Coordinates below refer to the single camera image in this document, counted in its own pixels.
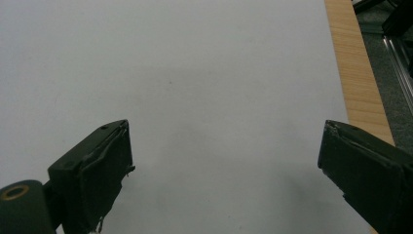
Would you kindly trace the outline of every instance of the wooden plank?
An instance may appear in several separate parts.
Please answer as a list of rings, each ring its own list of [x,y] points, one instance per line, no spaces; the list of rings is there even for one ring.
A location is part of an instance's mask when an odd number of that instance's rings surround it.
[[[349,122],[394,144],[352,3],[324,1]]]

